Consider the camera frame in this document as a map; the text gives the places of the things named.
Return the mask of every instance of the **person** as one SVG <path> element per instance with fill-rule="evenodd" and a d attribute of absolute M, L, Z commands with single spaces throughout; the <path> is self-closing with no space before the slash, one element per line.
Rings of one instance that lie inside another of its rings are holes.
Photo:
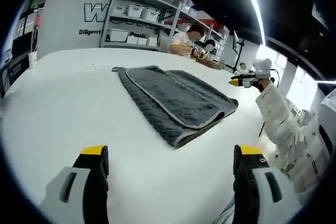
<path fill-rule="evenodd" d="M 300 127 L 280 92 L 268 79 L 259 80 L 256 103 L 265 121 L 268 138 L 277 146 L 275 157 L 286 160 L 285 172 L 304 203 L 316 187 L 333 152 L 336 130 L 336 89 L 321 102 L 319 112 Z"/>
<path fill-rule="evenodd" d="M 198 48 L 198 54 L 200 59 L 206 59 L 209 56 L 209 53 L 214 50 L 216 43 L 213 39 L 208 39 L 203 43 L 201 47 Z"/>
<path fill-rule="evenodd" d="M 235 74 L 249 73 L 249 70 L 246 68 L 246 64 L 241 62 L 238 69 L 235 71 Z"/>
<path fill-rule="evenodd" d="M 199 24 L 192 25 L 187 32 L 179 32 L 174 35 L 169 47 L 169 52 L 190 58 L 191 54 L 199 57 L 193 41 L 200 40 L 204 36 L 204 28 Z"/>

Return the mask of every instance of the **white sleeve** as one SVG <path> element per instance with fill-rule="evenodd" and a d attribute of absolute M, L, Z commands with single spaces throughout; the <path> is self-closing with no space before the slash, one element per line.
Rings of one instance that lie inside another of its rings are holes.
<path fill-rule="evenodd" d="M 288 162 L 295 164 L 304 154 L 306 143 L 302 130 L 289 112 L 280 92 L 269 84 L 256 99 L 256 103 L 265 120 L 265 131 L 268 138 L 277 145 L 279 154 Z"/>
<path fill-rule="evenodd" d="M 171 45 L 182 45 L 183 44 L 183 35 L 181 33 L 177 33 L 173 36 Z"/>

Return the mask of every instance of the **window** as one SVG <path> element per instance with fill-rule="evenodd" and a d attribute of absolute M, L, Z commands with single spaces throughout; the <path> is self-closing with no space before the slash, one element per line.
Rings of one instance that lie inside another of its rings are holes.
<path fill-rule="evenodd" d="M 277 85 L 282 76 L 284 75 L 285 67 L 287 64 L 287 58 L 273 49 L 261 45 L 257 51 L 257 59 L 270 59 L 272 62 L 272 68 L 276 69 L 279 72 L 279 77 L 275 71 L 271 71 L 271 76 L 275 79 L 275 85 Z"/>
<path fill-rule="evenodd" d="M 298 67 L 295 72 L 293 83 L 287 94 L 290 100 L 300 110 L 310 110 L 317 91 L 317 84 L 313 77 Z"/>

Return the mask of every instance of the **black cable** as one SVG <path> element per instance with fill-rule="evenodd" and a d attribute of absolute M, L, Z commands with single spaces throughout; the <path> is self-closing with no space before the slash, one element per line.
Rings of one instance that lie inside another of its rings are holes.
<path fill-rule="evenodd" d="M 279 72 L 278 70 L 274 69 L 274 68 L 271 68 L 271 71 L 275 71 L 277 74 L 278 74 L 278 84 L 277 84 L 277 88 L 279 87 L 279 83 L 280 83 L 280 75 L 279 75 Z"/>

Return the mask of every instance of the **metal shelving unit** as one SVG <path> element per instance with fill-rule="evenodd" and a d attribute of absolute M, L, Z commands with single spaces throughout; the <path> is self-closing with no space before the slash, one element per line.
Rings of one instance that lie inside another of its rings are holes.
<path fill-rule="evenodd" d="M 147 50 L 152 50 L 153 49 L 153 47 L 148 47 L 148 46 L 126 44 L 126 43 L 122 43 L 122 42 L 106 41 L 108 23 L 111 22 L 111 20 L 113 20 L 113 19 L 124 19 L 124 20 L 128 20 L 130 22 L 142 23 L 142 24 L 145 24 L 145 25 L 148 25 L 148 26 L 152 26 L 156 30 L 160 30 L 160 29 L 170 30 L 169 37 L 172 38 L 175 32 L 179 32 L 179 30 L 177 29 L 176 26 L 177 26 L 178 19 L 181 18 L 181 19 L 185 19 L 185 20 L 187 20 L 191 23 L 198 23 L 198 24 L 202 25 L 207 30 L 206 39 L 209 39 L 211 35 L 214 35 L 217 39 L 223 39 L 221 34 L 219 34 L 218 32 L 216 32 L 212 29 L 213 24 L 210 27 L 208 27 L 207 25 L 205 25 L 203 22 L 201 22 L 197 18 L 194 18 L 194 17 L 190 16 L 189 14 L 182 12 L 181 11 L 181 9 L 182 9 L 181 3 L 179 4 L 179 6 L 175 6 L 173 4 L 167 3 L 167 2 L 162 1 L 162 0 L 130 0 L 130 1 L 139 2 L 140 4 L 146 4 L 146 5 L 153 6 L 153 7 L 156 7 L 158 9 L 162 10 L 163 13 L 162 13 L 162 16 L 161 16 L 159 22 L 151 22 L 151 21 L 148 21 L 148 20 L 145 20 L 145 19 L 142 19 L 142 18 L 134 18 L 134 17 L 126 16 L 126 15 L 122 15 L 122 16 L 112 15 L 111 14 L 112 9 L 113 9 L 114 4 L 116 3 L 116 0 L 110 0 L 109 6 L 108 6 L 108 11 L 106 12 L 106 16 L 105 16 L 104 22 L 103 22 L 103 28 L 102 28 L 101 38 L 100 38 L 100 47 L 127 47 L 127 45 L 128 45 L 129 48 L 139 48 L 139 49 L 147 49 Z M 172 25 L 162 24 L 160 22 L 160 21 L 163 20 L 163 16 L 164 16 L 165 12 L 169 12 L 174 16 Z"/>

